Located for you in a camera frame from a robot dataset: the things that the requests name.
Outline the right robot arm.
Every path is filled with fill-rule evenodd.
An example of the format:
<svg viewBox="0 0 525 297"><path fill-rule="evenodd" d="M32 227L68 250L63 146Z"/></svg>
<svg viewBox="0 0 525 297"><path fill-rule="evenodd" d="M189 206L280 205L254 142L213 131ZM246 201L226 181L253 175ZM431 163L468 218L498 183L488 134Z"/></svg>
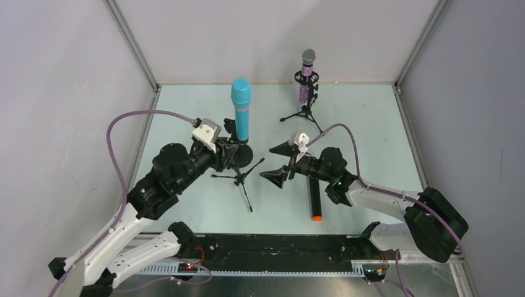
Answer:
<svg viewBox="0 0 525 297"><path fill-rule="evenodd" d="M261 172L261 177L279 188L296 174L323 181L328 184L325 192L332 203L371 209L398 219L396 224L370 224L364 231L380 251L416 250L445 263L459 247L469 225L439 190L400 191L369 183L347 170L339 148L324 148L319 157L312 157L305 149L288 142L270 148L271 153L287 156L290 161L277 170Z"/></svg>

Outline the black tripod shock-mount stand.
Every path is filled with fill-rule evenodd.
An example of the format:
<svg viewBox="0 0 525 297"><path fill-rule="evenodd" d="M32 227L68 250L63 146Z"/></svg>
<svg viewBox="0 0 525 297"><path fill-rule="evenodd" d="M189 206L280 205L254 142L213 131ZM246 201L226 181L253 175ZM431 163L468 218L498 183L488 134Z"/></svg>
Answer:
<svg viewBox="0 0 525 297"><path fill-rule="evenodd" d="M301 75L301 71L298 71L295 73L294 75L294 79L297 83L300 84L305 84L304 83L304 77ZM323 130L321 129L321 127L319 126L319 124L317 123L317 120L315 120L315 117L313 116L313 112L312 112L312 107L313 105L315 104L317 98L318 98L318 94L317 94L317 91L319 89L319 85L318 85L318 80L319 80L319 75L315 72L315 71L312 71L311 75L309 77L307 77L308 81L307 81L307 85L309 86L309 92L308 92L308 101L306 104L301 104L301 110L294 113L294 114L291 114L289 116L286 116L284 118L280 118L279 121L280 122L284 122L292 117L299 117L299 118L304 118L310 122L312 122L317 130L319 131L319 133L322 133Z"/></svg>

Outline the black small tripod stand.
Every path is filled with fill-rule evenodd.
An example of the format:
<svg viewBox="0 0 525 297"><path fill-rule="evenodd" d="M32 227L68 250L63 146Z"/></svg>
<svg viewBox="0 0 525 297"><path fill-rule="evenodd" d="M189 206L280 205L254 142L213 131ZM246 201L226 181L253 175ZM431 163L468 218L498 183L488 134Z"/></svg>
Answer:
<svg viewBox="0 0 525 297"><path fill-rule="evenodd" d="M243 190L243 193L246 197L246 201L248 203L248 209L249 209L249 212L250 213L253 213L253 208L252 208L252 205L251 205L251 202L249 200L249 196L248 196L248 193L246 191L246 187L245 187L245 179L247 178L247 176L258 166L260 165L261 163L263 163L265 161L265 158L261 158L260 161L258 161L255 165L253 165L248 171L242 173L240 171L240 168L239 169L234 169L234 172L235 172L235 176L224 176L224 175L216 175L216 174L212 174L211 175L211 178L226 178L226 179L233 179L234 180L234 185L235 186L241 186L242 187L242 190Z"/></svg>

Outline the black round-base mic stand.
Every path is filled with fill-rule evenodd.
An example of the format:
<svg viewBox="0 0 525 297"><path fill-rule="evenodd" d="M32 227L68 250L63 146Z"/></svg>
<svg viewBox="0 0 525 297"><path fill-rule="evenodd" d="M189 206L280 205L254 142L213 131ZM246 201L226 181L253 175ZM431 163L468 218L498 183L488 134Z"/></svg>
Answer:
<svg viewBox="0 0 525 297"><path fill-rule="evenodd" d="M233 155L233 160L240 168L248 166L253 161L253 151L248 145L247 140L239 140L236 133L236 121L234 119L225 118L223 126L229 135L228 141L238 145L237 151Z"/></svg>

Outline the turquoise microphone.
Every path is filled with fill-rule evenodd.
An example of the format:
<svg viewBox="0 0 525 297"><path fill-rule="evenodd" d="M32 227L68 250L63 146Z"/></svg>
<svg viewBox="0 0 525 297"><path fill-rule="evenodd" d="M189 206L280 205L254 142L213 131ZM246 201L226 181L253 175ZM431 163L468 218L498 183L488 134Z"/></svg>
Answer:
<svg viewBox="0 0 525 297"><path fill-rule="evenodd" d="M246 79L236 79L231 86L230 98L235 109L236 137L241 142L249 139L249 107L251 85Z"/></svg>

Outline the purple glitter microphone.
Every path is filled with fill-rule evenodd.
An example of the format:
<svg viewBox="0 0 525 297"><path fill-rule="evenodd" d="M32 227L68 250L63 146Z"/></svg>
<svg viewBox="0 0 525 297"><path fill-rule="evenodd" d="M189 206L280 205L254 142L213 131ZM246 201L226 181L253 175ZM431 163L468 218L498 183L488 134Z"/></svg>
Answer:
<svg viewBox="0 0 525 297"><path fill-rule="evenodd" d="M316 59L316 53L313 49L306 49L302 54L302 70L301 75L305 78L303 81L305 84L301 84L300 93L299 93L299 102L301 104L306 104L308 101L308 92L309 86L306 84L309 77L313 71L313 62Z"/></svg>

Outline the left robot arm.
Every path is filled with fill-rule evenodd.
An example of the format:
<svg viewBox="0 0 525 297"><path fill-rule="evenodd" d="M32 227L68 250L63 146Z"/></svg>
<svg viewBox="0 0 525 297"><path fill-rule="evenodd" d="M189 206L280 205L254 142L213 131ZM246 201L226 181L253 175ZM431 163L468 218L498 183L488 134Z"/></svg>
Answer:
<svg viewBox="0 0 525 297"><path fill-rule="evenodd" d="M61 279L76 260L85 262L81 296L109 296L127 278L150 264L171 256L186 257L196 248L196 236L183 222L172 223L168 230L149 242L124 251L142 230L157 221L178 202L178 196L209 168L217 172L231 168L239 144L224 137L215 150L198 140L191 151L182 144L167 144L152 160L152 169L127 194L122 216L115 215L116 226L108 223L106 237L91 249L63 258L56 257L48 268Z"/></svg>

